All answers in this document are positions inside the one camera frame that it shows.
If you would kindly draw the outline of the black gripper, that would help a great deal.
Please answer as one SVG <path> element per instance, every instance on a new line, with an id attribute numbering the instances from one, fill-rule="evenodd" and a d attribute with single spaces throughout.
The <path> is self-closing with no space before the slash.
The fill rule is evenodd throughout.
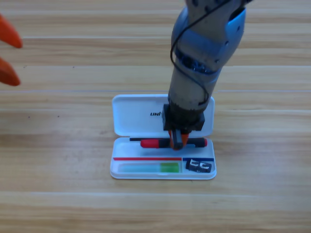
<path id="1" fill-rule="evenodd" d="M 168 131 L 173 150 L 181 150 L 185 147 L 189 134 L 192 131 L 201 131 L 204 122 L 204 112 L 201 110 L 185 110 L 173 103 L 163 106 L 163 130 Z"/>

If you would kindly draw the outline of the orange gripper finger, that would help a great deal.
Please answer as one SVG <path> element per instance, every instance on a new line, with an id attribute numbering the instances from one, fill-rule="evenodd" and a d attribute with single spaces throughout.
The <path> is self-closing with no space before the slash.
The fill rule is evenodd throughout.
<path id="1" fill-rule="evenodd" d="M 20 79 L 10 63 L 0 59 L 0 82 L 10 86 L 20 85 Z"/>
<path id="2" fill-rule="evenodd" d="M 3 15 L 0 16 L 0 40 L 18 49 L 23 47 L 15 27 Z"/>

